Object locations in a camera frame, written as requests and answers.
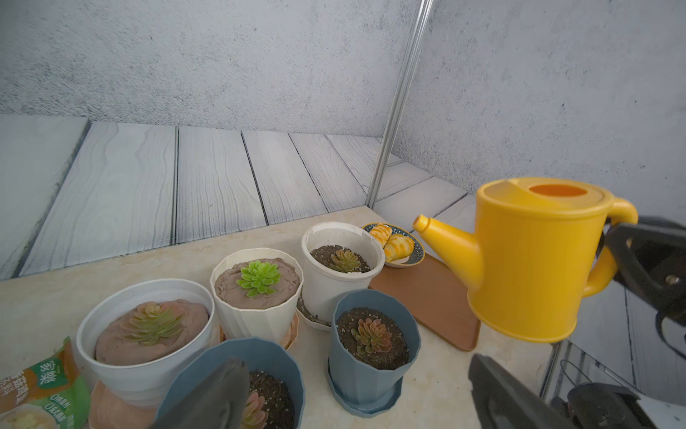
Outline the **small white pot pink-green succulent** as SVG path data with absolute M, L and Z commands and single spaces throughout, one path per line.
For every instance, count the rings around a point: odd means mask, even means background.
M 130 286 L 101 302 L 81 323 L 75 345 L 111 393 L 152 409 L 217 332 L 207 287 L 162 279 Z

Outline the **yellow bread roll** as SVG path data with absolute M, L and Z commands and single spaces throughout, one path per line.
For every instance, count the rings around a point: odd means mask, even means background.
M 402 234 L 392 234 L 384 245 L 387 262 L 409 257 L 414 251 L 414 240 Z
M 385 247 L 393 234 L 393 229 L 384 223 L 377 223 L 377 225 L 369 231 L 369 234 L 373 236 L 382 247 Z

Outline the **yellow watering can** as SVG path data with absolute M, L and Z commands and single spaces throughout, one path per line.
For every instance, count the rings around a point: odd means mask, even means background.
M 582 300 L 618 271 L 598 247 L 605 224 L 638 221 L 632 203 L 598 186 L 515 178 L 478 189 L 472 233 L 426 216 L 413 228 L 466 286 L 478 319 L 519 340 L 554 343 L 575 330 Z

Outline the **front aluminium rail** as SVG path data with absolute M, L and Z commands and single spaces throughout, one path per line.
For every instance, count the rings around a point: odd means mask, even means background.
M 571 389 L 589 383 L 619 385 L 633 393 L 642 394 L 642 391 L 629 381 L 570 341 L 555 343 L 539 397 L 546 404 L 550 404 L 555 398 L 567 401 Z

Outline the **pink saucer under small pot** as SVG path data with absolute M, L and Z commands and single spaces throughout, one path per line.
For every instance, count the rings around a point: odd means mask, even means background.
M 94 429 L 148 428 L 153 424 L 156 412 L 157 409 L 128 404 L 97 381 L 91 393 L 88 425 Z

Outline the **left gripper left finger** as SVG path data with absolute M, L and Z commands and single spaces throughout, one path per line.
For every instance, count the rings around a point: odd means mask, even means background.
M 150 426 L 238 428 L 248 387 L 248 367 L 243 361 L 228 359 L 205 375 L 193 363 L 173 380 Z

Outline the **white pot bright green succulent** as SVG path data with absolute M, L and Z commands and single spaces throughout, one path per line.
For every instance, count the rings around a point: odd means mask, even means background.
M 304 273 L 296 259 L 272 248 L 251 248 L 214 268 L 211 290 L 229 339 L 283 342 L 291 332 Z

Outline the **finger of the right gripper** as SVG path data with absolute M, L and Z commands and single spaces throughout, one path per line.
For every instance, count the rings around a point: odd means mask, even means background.
M 657 311 L 684 311 L 684 226 L 619 223 L 610 227 L 604 244 L 618 265 L 620 284 Z

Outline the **blue patterned plate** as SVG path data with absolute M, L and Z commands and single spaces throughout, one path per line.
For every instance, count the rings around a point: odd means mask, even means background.
M 414 251 L 413 253 L 404 259 L 398 259 L 396 261 L 392 262 L 387 262 L 385 259 L 385 265 L 386 266 L 391 266 L 391 267 L 396 267 L 396 268 L 406 268 L 410 266 L 416 266 L 419 263 L 421 263 L 424 259 L 424 249 L 421 243 L 414 237 L 412 234 L 409 232 L 395 226 L 395 225 L 390 225 L 389 223 L 384 223 L 385 225 L 389 225 L 393 229 L 393 234 L 402 234 L 405 236 L 408 236 L 409 238 L 414 240 Z M 369 231 L 375 226 L 377 223 L 369 223 L 369 225 L 366 225 L 363 227 L 363 229 L 369 233 Z

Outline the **brown tray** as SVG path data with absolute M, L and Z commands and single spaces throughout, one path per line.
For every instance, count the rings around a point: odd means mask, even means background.
M 481 321 L 467 289 L 439 259 L 427 256 L 409 268 L 383 268 L 370 288 L 401 302 L 418 323 L 458 350 L 476 349 Z

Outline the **large white round pot succulent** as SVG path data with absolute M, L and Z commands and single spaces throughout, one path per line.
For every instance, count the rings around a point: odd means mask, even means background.
M 348 223 L 327 222 L 310 227 L 302 237 L 304 286 L 299 311 L 329 330 L 334 309 L 348 293 L 367 288 L 384 266 L 376 239 Z

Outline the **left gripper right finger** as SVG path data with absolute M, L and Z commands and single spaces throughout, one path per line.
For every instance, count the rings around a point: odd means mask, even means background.
M 492 357 L 474 354 L 468 377 L 482 428 L 575 428 Z

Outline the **yellow bread roll lower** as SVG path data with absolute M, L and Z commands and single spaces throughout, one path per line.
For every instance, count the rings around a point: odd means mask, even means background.
M 414 251 L 414 240 L 402 234 L 392 234 L 384 245 L 387 262 L 409 257 Z

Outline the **green orange snack packet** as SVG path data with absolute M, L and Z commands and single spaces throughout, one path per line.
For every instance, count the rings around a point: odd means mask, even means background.
M 81 428 L 89 409 L 70 338 L 53 356 L 1 380 L 3 428 Z

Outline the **blue pot red succulent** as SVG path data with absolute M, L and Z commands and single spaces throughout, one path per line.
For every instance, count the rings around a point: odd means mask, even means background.
M 398 300 L 369 289 L 348 293 L 330 331 L 327 377 L 335 399 L 361 418 L 390 410 L 420 347 L 416 320 Z

